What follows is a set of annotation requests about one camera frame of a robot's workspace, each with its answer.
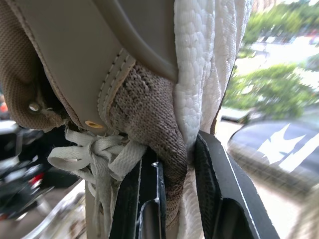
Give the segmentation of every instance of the shoelace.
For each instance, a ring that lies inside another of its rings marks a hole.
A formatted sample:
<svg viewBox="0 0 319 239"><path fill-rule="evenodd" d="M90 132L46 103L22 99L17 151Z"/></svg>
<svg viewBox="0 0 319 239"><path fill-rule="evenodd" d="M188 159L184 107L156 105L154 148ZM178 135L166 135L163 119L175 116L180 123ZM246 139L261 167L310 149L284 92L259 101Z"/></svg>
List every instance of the shoelace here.
<svg viewBox="0 0 319 239"><path fill-rule="evenodd" d="M147 147L134 141L122 146L123 137L119 135L99 137L69 129L65 138L78 146L54 148L48 161L54 167L70 171L88 182L89 190L95 197L93 220L97 226L97 235L101 235L99 216L101 203L105 236L108 236L111 225L111 180L114 178L121 182L140 161Z"/></svg>

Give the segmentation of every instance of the motorcycle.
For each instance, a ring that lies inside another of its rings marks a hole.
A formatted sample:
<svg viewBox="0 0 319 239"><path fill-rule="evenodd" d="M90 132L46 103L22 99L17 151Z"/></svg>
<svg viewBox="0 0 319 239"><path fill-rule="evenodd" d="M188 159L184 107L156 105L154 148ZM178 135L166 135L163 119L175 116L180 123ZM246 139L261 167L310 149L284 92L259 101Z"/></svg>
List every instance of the motorcycle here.
<svg viewBox="0 0 319 239"><path fill-rule="evenodd" d="M0 121L0 221L21 220L35 208L47 215L50 207L44 195L78 180L47 162L53 146L70 146L63 128L44 133Z"/></svg>

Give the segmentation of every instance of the building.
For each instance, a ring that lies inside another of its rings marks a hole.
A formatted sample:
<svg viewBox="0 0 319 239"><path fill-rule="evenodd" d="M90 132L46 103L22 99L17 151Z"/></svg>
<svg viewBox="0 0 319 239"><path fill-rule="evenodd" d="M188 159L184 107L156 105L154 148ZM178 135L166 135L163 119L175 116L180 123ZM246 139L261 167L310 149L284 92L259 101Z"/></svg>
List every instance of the building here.
<svg viewBox="0 0 319 239"><path fill-rule="evenodd" d="M254 0L252 12L267 11L280 2L280 0Z"/></svg>

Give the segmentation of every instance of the gold eyelet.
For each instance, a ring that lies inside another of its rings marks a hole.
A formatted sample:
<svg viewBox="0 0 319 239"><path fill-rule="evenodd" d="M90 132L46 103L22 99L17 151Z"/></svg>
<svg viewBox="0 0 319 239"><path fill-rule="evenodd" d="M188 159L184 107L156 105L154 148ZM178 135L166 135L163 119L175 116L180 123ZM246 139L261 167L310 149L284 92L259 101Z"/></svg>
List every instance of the gold eyelet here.
<svg viewBox="0 0 319 239"><path fill-rule="evenodd" d="M91 127L91 128L103 128L103 126L97 124L97 123L94 123L92 121L85 121L85 124L88 126L88 127Z"/></svg>

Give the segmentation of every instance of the foliage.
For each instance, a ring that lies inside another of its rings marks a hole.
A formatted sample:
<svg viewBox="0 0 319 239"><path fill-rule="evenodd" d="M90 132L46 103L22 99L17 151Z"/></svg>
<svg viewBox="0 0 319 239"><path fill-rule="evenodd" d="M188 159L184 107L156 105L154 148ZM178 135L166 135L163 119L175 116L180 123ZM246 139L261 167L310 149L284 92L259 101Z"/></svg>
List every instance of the foliage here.
<svg viewBox="0 0 319 239"><path fill-rule="evenodd" d="M318 99L309 86L300 83L295 65L274 65L240 76L236 72L229 82L224 105L236 109L255 109L280 119L298 117L303 108Z"/></svg>
<svg viewBox="0 0 319 239"><path fill-rule="evenodd" d="M301 31L314 29L319 29L319 4L309 5L307 1L279 4L268 12L251 15L243 44L256 42L260 35L289 39Z"/></svg>
<svg viewBox="0 0 319 239"><path fill-rule="evenodd" d="M246 48L246 47L243 47L241 49L239 49L239 52L237 54L237 58L240 59L240 58L253 58L255 56L256 52L250 48Z"/></svg>

